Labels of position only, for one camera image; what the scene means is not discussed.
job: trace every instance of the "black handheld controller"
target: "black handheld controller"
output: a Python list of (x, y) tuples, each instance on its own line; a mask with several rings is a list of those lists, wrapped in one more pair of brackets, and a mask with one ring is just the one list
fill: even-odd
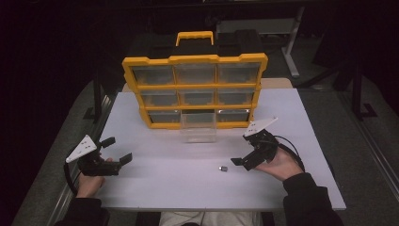
[(256, 134), (243, 137), (246, 141), (249, 142), (250, 145), (253, 146), (254, 150), (244, 158), (232, 158), (231, 161), (234, 163), (235, 166), (243, 166), (246, 170), (250, 171), (264, 161), (272, 161), (276, 156), (278, 147), (280, 147), (284, 151), (289, 153), (298, 163), (299, 167), (301, 167), (305, 171), (305, 167), (299, 155), (295, 154), (287, 146), (279, 143), (276, 140), (276, 137), (267, 132), (265, 129)]
[(121, 167), (132, 161), (132, 154), (126, 154), (124, 157), (120, 158), (119, 162), (104, 161), (100, 155), (101, 148), (106, 148), (114, 143), (115, 138), (110, 137), (102, 142), (96, 143), (98, 148), (95, 151), (80, 157), (77, 161), (77, 165), (82, 173), (86, 176), (119, 175)]

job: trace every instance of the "white table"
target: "white table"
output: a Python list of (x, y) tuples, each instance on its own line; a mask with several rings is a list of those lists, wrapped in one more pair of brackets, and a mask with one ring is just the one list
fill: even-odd
[[(328, 187), (333, 208), (345, 209), (296, 89), (262, 90), (255, 120), (273, 116), (279, 119), (267, 130), (295, 144), (307, 172), (319, 186)], [(121, 92), (101, 139), (115, 137), (117, 142), (102, 153), (116, 160), (133, 153), (133, 161), (119, 176), (106, 178), (98, 197), (105, 207), (139, 211), (281, 209), (286, 192), (280, 181), (236, 167), (230, 160), (253, 150), (242, 138), (244, 131), (218, 130), (216, 143), (183, 143), (178, 130), (148, 129), (140, 119), (134, 94)], [(229, 170), (220, 171), (221, 166)]]

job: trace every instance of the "clear plastic drawer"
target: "clear plastic drawer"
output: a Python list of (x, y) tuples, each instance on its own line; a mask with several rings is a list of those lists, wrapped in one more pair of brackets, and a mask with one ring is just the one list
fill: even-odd
[(180, 110), (148, 111), (152, 123), (180, 122)]
[(140, 91), (145, 106), (177, 105), (175, 90), (142, 90)]
[(223, 109), (217, 110), (218, 122), (248, 121), (249, 109)]
[(181, 133), (189, 143), (216, 141), (216, 118), (212, 110), (182, 110)]
[(250, 105), (255, 89), (217, 89), (220, 105)]
[(177, 64), (174, 66), (178, 84), (213, 84), (215, 64)]
[(261, 63), (227, 63), (217, 65), (217, 83), (256, 83)]
[(215, 89), (180, 89), (178, 90), (181, 105), (213, 105)]
[(169, 65), (133, 66), (138, 85), (168, 85), (174, 84), (173, 70)]

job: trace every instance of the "dark background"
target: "dark background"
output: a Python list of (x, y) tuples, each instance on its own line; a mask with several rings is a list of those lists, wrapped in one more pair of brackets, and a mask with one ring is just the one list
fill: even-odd
[[(73, 101), (94, 74), (99, 75), (107, 93), (122, 87), (120, 64), (136, 34), (214, 30), (217, 20), (285, 17), (295, 13), (295, 8), (286, 6), (179, 8), (177, 12), (82, 10), (129, 6), (126, 4), (147, 6), (149, 2), (0, 2), (0, 206), (5, 209), (1, 211), (5, 214), (2, 219), (12, 220), (17, 213)], [(398, 10), (394, 1), (310, 6), (299, 30), (305, 37), (320, 37), (327, 31), (315, 61), (332, 67), (346, 56), (357, 57), (364, 74), (379, 86), (397, 113)]]

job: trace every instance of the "small metal object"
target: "small metal object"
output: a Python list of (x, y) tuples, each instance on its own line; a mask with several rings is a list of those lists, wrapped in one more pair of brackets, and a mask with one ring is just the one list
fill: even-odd
[(221, 171), (227, 171), (227, 167), (219, 167), (219, 170), (221, 170)]

